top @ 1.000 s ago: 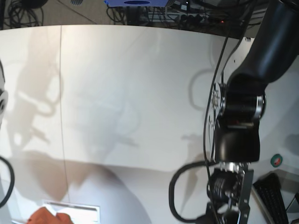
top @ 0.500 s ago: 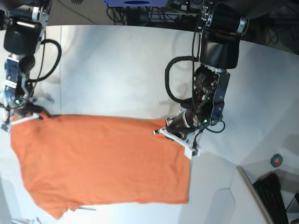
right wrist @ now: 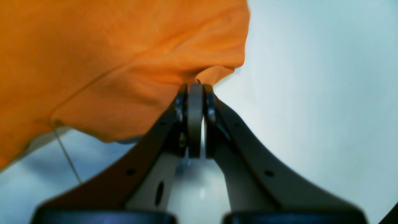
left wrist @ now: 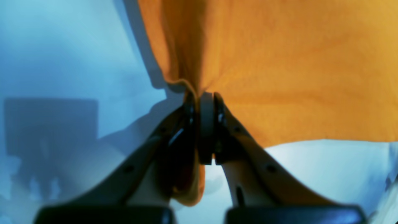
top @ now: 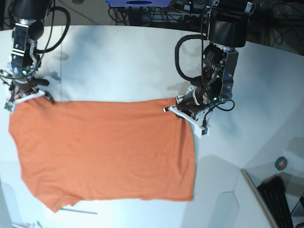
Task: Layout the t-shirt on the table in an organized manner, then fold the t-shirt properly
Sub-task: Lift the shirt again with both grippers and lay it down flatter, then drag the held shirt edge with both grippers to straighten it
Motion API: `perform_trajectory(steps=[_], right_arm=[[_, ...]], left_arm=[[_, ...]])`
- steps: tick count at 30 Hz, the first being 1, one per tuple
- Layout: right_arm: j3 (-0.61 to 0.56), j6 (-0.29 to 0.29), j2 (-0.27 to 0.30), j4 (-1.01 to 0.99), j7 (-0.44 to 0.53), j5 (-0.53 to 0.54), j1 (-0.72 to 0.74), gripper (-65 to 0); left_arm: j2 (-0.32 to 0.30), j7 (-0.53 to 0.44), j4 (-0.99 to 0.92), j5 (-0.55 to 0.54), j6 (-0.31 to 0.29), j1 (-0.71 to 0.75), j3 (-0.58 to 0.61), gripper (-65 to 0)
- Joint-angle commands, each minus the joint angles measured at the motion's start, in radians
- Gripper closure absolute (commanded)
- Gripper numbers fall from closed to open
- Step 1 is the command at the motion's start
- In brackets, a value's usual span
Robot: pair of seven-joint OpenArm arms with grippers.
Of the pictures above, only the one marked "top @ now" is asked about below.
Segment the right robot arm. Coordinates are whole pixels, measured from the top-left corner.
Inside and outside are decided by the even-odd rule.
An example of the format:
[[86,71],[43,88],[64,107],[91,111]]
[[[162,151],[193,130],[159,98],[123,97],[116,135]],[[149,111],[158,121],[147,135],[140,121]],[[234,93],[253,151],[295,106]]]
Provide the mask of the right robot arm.
[[0,77],[7,84],[9,97],[5,108],[10,109],[17,104],[40,96],[50,102],[52,95],[40,89],[48,86],[49,81],[37,78],[35,74],[41,66],[41,61],[51,49],[45,47],[39,50],[38,40],[44,33],[43,20],[49,13],[57,10],[53,0],[14,0],[11,14],[17,19],[12,31],[12,52],[8,59],[8,69],[1,70]]

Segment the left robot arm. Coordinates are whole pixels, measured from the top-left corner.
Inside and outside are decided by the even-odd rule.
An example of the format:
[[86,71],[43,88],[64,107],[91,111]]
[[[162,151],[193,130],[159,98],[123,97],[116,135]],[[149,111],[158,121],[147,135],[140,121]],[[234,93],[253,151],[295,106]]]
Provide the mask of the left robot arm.
[[[239,52],[246,44],[249,16],[255,4],[251,0],[215,0],[202,13],[199,35],[186,35],[175,46],[178,74],[191,86],[175,98],[176,104],[164,108],[188,121],[197,137],[209,134],[209,117],[214,109],[226,111],[223,104],[232,101],[234,72]],[[186,76],[180,67],[180,48],[188,40],[209,41],[202,46],[201,74]]]

